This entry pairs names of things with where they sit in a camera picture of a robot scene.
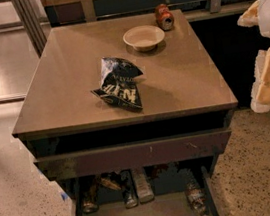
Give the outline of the silver can in drawer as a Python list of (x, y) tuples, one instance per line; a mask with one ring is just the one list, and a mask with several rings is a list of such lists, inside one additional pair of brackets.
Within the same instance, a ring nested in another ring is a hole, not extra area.
[(142, 168), (136, 168), (131, 170), (132, 179), (134, 180), (134, 186), (136, 186), (136, 193), (141, 203), (150, 202), (154, 199), (154, 192), (148, 182), (146, 173)]

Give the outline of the open middle drawer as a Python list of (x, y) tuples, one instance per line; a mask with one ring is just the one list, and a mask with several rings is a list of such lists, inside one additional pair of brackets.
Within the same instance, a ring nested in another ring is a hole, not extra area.
[(122, 193), (100, 187), (97, 194), (100, 209), (96, 213), (81, 216), (198, 216), (190, 208), (185, 195), (187, 172), (194, 175), (202, 188), (206, 196), (205, 206), (208, 214), (223, 216), (221, 206), (213, 193), (210, 175), (199, 162), (190, 160), (169, 163), (163, 168), (149, 167), (146, 172), (154, 192), (152, 201), (139, 203), (136, 207), (128, 209), (124, 206)]

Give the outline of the blue chip bag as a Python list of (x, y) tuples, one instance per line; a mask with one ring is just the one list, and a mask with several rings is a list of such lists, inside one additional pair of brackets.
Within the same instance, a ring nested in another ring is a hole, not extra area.
[(121, 107), (129, 111), (143, 108), (141, 97), (134, 78), (141, 76), (142, 71), (123, 58), (102, 58), (101, 85), (91, 93), (109, 105)]

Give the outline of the can in drawer left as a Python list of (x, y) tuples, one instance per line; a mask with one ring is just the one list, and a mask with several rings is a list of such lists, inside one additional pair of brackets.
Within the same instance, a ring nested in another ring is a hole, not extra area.
[(83, 177), (79, 180), (82, 210), (84, 213), (91, 214), (99, 209), (97, 201), (97, 184), (94, 176)]

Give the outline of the blue tape piece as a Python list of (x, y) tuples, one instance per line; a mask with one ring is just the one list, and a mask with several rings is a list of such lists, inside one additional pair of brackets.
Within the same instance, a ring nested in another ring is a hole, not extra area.
[(66, 192), (60, 193), (60, 197), (62, 198), (63, 201), (69, 199), (69, 197), (68, 197), (68, 195), (67, 195)]

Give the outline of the brown snack bag in drawer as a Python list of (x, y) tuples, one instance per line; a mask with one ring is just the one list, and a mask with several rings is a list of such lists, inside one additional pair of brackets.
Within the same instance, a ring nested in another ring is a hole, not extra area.
[(113, 189), (115, 191), (118, 191), (121, 189), (120, 183), (116, 179), (112, 179), (109, 176), (101, 176), (98, 179), (98, 182), (100, 182), (102, 186), (105, 186), (106, 188), (109, 188), (109, 189)]

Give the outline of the grey drawer cabinet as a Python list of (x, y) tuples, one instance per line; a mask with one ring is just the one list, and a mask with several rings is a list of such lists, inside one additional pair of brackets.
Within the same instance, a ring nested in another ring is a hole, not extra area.
[[(218, 216), (206, 191), (236, 97), (183, 14), (58, 27), (13, 130), (35, 164), (92, 216)], [(197, 205), (186, 186), (206, 191)]]

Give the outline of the red soda can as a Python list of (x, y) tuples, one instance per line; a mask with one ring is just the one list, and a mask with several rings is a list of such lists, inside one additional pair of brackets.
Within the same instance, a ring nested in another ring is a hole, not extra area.
[(164, 31), (171, 30), (174, 24), (174, 16), (166, 4), (159, 4), (155, 8), (154, 15), (158, 26)]

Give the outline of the dark can in drawer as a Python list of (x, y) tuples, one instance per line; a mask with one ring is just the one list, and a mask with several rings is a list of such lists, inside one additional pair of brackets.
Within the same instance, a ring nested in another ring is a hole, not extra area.
[(132, 209), (138, 205), (138, 199), (136, 197), (136, 192), (129, 171), (124, 170), (121, 172), (121, 180), (124, 205), (128, 209)]

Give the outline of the closed top drawer front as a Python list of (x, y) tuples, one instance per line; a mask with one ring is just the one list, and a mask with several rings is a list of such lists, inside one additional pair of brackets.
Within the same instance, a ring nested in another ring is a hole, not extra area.
[(222, 154), (230, 135), (230, 129), (214, 130), (141, 144), (40, 157), (35, 165), (50, 180), (83, 177)]

